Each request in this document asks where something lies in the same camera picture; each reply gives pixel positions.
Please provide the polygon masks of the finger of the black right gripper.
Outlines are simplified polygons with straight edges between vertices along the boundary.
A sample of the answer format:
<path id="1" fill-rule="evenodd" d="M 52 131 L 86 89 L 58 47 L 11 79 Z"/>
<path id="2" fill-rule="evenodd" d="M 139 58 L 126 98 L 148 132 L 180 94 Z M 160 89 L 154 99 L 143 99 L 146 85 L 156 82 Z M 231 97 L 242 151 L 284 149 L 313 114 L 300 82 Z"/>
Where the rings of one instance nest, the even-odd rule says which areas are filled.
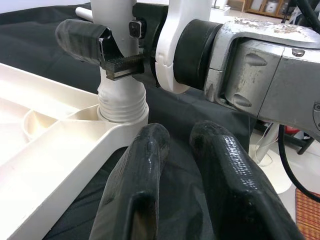
<path id="1" fill-rule="evenodd" d="M 55 38 L 77 60 L 101 66 L 112 58 L 112 32 L 101 24 L 66 19 L 57 26 Z"/>

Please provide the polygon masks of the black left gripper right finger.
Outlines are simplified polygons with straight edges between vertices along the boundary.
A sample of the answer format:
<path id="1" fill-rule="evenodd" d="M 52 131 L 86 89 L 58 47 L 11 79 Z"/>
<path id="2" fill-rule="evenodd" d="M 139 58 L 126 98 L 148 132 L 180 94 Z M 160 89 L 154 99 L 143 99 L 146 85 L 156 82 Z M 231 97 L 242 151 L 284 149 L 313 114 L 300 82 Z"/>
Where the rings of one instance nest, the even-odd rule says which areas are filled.
<path id="1" fill-rule="evenodd" d="M 198 122 L 189 144 L 216 240 L 305 240 L 267 176 L 228 129 Z"/>

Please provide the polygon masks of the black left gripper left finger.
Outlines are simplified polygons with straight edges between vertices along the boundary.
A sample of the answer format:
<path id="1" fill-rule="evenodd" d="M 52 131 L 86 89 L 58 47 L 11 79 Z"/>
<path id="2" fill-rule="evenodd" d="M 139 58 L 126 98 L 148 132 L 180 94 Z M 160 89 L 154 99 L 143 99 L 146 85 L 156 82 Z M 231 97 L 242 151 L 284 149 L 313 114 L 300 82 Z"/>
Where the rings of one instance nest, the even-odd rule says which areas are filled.
<path id="1" fill-rule="evenodd" d="M 156 240 L 160 178 L 170 134 L 159 123 L 144 126 L 110 173 L 89 240 Z"/>

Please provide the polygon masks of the white plastic table leg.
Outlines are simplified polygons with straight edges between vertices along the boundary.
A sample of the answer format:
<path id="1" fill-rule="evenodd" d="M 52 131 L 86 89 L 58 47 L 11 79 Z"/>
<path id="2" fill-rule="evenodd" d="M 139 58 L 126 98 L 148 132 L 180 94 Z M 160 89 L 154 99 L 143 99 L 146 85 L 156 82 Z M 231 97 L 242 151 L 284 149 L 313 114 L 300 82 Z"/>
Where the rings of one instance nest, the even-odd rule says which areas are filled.
<path id="1" fill-rule="evenodd" d="M 111 29 L 113 38 L 124 57 L 138 53 L 138 41 L 129 36 L 129 21 L 137 0 L 90 0 L 93 22 Z M 149 108 L 143 83 L 132 76 L 113 81 L 100 69 L 98 87 L 99 114 L 113 123 L 148 123 Z"/>
<path id="2" fill-rule="evenodd" d="M 86 9 L 86 8 L 83 8 L 83 7 L 77 7 L 75 9 L 75 14 L 78 17 L 82 18 L 82 19 L 85 19 L 87 21 L 93 22 L 92 10 L 89 10 L 89 9 Z"/>

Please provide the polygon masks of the white plastic table top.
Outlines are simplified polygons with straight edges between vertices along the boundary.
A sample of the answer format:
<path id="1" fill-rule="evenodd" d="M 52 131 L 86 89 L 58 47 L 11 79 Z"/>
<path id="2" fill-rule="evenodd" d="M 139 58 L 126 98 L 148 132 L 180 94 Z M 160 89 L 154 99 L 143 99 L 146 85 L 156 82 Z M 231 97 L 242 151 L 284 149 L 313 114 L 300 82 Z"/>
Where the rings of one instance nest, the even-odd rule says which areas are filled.
<path id="1" fill-rule="evenodd" d="M 130 76 L 93 94 L 0 63 L 0 240 L 42 240 L 148 113 Z"/>

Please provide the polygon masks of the orange woven floor mat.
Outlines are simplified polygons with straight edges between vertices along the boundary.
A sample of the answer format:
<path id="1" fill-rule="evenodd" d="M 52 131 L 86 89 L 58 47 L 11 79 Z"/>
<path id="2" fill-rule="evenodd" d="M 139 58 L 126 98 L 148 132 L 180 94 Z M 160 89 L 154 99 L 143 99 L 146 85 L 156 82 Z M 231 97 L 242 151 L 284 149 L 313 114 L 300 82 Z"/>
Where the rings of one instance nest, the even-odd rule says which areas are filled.
<path id="1" fill-rule="evenodd" d="M 295 190 L 295 221 L 305 240 L 320 240 L 320 203 Z"/>

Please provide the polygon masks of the black metal table leg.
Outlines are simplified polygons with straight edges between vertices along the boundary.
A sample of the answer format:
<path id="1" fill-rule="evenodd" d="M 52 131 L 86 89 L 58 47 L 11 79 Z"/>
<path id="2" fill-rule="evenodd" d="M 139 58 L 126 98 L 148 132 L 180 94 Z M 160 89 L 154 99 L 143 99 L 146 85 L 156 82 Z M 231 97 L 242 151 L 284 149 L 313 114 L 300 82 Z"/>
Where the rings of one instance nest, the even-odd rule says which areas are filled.
<path id="1" fill-rule="evenodd" d="M 310 137 L 309 139 L 302 140 L 302 139 L 289 136 L 287 141 L 295 146 L 300 147 L 300 149 L 297 151 L 297 154 L 302 155 L 312 145 L 315 139 Z"/>

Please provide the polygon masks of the wooden cabinet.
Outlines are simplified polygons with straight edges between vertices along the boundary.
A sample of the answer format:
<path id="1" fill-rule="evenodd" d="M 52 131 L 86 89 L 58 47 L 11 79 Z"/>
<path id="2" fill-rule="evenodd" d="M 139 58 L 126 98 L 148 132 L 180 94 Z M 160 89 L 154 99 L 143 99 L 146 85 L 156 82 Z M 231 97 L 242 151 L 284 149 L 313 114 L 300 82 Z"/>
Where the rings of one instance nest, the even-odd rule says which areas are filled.
<path id="1" fill-rule="evenodd" d="M 284 17 L 287 0 L 245 0 L 246 13 L 281 19 Z"/>

